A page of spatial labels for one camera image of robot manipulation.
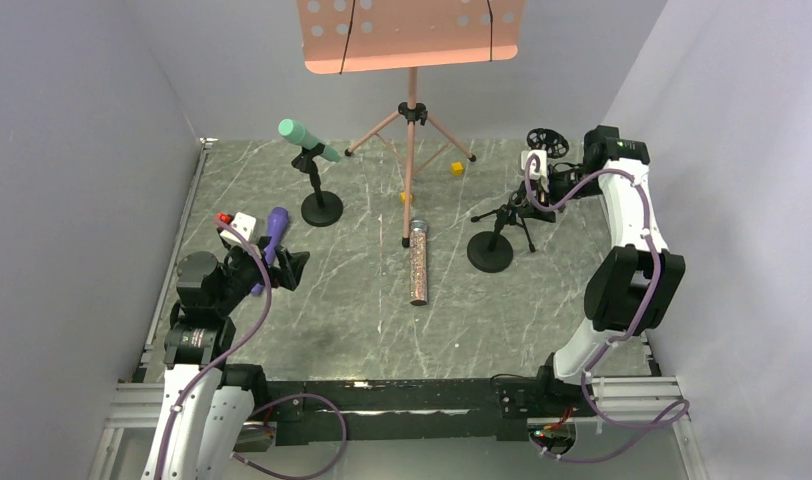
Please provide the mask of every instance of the metal bracket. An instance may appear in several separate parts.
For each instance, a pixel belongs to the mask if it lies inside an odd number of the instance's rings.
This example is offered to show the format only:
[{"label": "metal bracket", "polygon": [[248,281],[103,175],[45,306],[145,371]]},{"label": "metal bracket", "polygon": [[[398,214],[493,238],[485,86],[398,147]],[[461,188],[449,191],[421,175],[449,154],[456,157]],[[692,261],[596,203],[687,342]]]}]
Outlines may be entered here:
[{"label": "metal bracket", "polygon": [[[300,386],[288,385],[288,382],[282,383],[282,385],[280,385],[280,383],[282,382],[275,382],[276,385],[282,388],[272,389],[270,392],[271,397],[282,397],[309,388],[308,385],[306,388],[302,388]],[[509,392],[510,390],[507,387],[512,383],[514,382],[504,382],[498,379],[495,383],[497,393],[502,392],[504,389]],[[649,422],[659,414],[663,408],[671,404],[674,400],[682,398],[680,387],[674,377],[596,377],[594,383],[598,385],[597,394],[600,397],[598,398],[598,406],[610,417],[620,421]],[[363,393],[375,391],[384,393],[386,391],[385,388],[378,387],[377,382],[356,382],[356,384],[356,388],[363,388]],[[117,393],[112,400],[111,412],[106,420],[106,430],[103,433],[103,438],[96,452],[94,466],[92,467],[92,476],[90,477],[91,480],[107,480],[109,478],[107,475],[108,472],[111,472],[111,466],[114,464],[115,458],[119,453],[117,444],[119,443],[120,434],[124,428],[156,428],[162,405],[162,388],[162,384],[159,383],[130,383],[118,385]],[[405,391],[398,389],[392,390],[391,394],[397,394],[399,396],[410,394],[420,395],[422,390],[423,389],[417,388]],[[458,401],[464,402],[463,405],[466,408],[472,408],[474,405],[471,405],[471,403],[474,402],[469,403],[467,398],[463,397]],[[337,404],[346,407],[345,414],[351,414],[350,410],[355,408],[354,405],[351,405],[351,402],[337,401]],[[295,419],[299,419],[301,418],[300,415],[303,415],[303,407],[304,402],[302,401],[298,402],[298,405],[293,405],[291,402],[280,405],[274,409],[271,415],[271,422],[278,423],[277,419],[279,419],[279,421],[289,423],[292,415],[294,415]],[[376,415],[383,412],[374,411],[377,408],[381,407],[371,405],[370,408],[366,408],[368,411],[364,412],[364,415],[362,414],[363,412],[353,412],[351,422],[354,423],[354,427],[356,426],[355,424],[361,423],[364,419],[381,418]],[[436,406],[428,405],[427,408],[434,410]],[[312,411],[306,412],[307,415],[305,415],[304,421],[314,417],[310,412]],[[527,413],[530,415],[523,421],[524,423],[516,423],[520,422],[520,420],[504,421],[503,423],[508,423],[515,431],[518,431],[522,427],[526,428],[525,426],[536,427],[547,423],[554,423],[559,420],[562,412],[556,411],[545,417],[539,417],[535,414],[535,411],[528,411]],[[325,418],[327,422],[332,421],[330,414],[325,412],[322,415],[327,416],[327,418]],[[464,419],[466,415],[446,415],[446,417]],[[593,416],[582,416],[582,413],[577,415],[575,412],[573,421],[594,423],[597,422],[598,419]],[[683,463],[686,466],[687,477],[691,480],[706,480],[707,476],[704,470],[703,460],[692,433],[690,420],[684,418],[677,422],[674,425],[674,433],[678,440]],[[253,442],[248,445],[247,449],[251,451],[261,451],[261,445],[261,442]]]},{"label": "metal bracket", "polygon": [[409,108],[406,102],[402,102],[397,106],[397,113],[406,117],[407,122],[420,121],[421,126],[427,124],[427,106],[423,103],[416,103],[415,108]]},{"label": "metal bracket", "polygon": [[[305,391],[306,390],[303,388],[298,388],[294,391],[288,391],[280,388],[275,395],[278,395],[276,398],[282,398],[297,393],[305,393]],[[304,398],[295,398],[290,402],[285,402],[275,406],[270,420],[274,422],[299,422],[303,419],[303,406],[305,404],[304,400]]]},{"label": "metal bracket", "polygon": [[535,379],[498,379],[497,398],[503,418],[531,418],[562,416],[572,407],[576,416],[592,416],[594,412],[585,402],[578,385],[553,381],[551,366],[539,368]]}]

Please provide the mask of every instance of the yellow cube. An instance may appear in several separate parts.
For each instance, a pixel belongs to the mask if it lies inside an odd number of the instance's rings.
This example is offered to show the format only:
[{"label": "yellow cube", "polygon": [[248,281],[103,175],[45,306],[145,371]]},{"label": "yellow cube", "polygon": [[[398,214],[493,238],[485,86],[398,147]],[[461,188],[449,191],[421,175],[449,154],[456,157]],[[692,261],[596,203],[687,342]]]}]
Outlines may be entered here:
[{"label": "yellow cube", "polygon": [[450,165],[450,171],[453,172],[454,177],[459,177],[465,173],[465,166],[462,165],[462,162],[453,162],[453,164]]}]

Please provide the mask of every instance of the round stand base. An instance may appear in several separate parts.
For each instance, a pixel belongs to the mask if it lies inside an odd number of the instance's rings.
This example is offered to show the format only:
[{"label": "round stand base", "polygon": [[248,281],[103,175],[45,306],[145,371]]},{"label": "round stand base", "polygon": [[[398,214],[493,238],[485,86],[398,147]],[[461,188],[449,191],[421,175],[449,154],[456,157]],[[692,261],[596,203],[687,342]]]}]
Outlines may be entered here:
[{"label": "round stand base", "polygon": [[494,251],[488,250],[488,244],[494,232],[480,232],[468,242],[468,260],[477,270],[486,273],[503,271],[512,263],[512,245],[506,237],[500,235]]},{"label": "round stand base", "polygon": [[303,220],[313,227],[328,227],[337,222],[344,213],[344,204],[338,195],[332,192],[321,192],[324,197],[324,208],[318,207],[318,202],[315,201],[315,194],[311,194],[303,200],[303,205],[300,207],[300,214]]}]

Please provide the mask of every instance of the purple microphone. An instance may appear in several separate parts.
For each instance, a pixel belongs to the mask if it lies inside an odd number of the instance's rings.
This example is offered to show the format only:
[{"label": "purple microphone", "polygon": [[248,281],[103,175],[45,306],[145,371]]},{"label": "purple microphone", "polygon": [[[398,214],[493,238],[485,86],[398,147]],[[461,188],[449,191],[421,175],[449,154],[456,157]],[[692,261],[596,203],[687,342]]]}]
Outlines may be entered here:
[{"label": "purple microphone", "polygon": [[[265,246],[264,250],[262,250],[265,263],[268,266],[273,265],[276,259],[276,247],[282,241],[282,236],[285,235],[285,231],[288,229],[288,222],[288,210],[282,207],[275,207],[271,210],[270,215],[268,215],[268,230],[265,232],[265,235],[271,237],[271,240],[267,246]],[[256,284],[253,290],[250,291],[250,294],[258,297],[262,294],[264,289],[264,285]]]}]

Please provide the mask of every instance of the teal microphone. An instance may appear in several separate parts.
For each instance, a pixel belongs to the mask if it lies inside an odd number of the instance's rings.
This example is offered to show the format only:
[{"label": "teal microphone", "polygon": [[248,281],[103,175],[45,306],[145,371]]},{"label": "teal microphone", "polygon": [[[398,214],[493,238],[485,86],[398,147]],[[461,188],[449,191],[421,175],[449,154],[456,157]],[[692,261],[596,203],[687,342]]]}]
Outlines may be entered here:
[{"label": "teal microphone", "polygon": [[[318,140],[318,137],[312,135],[302,123],[297,120],[291,120],[290,118],[279,122],[279,134],[282,135],[282,138],[288,143],[303,147],[306,150],[311,150],[315,148],[317,144],[324,143]],[[341,160],[341,156],[338,155],[338,152],[326,144],[324,144],[324,153],[322,153],[321,156],[330,162],[338,162]]]}]

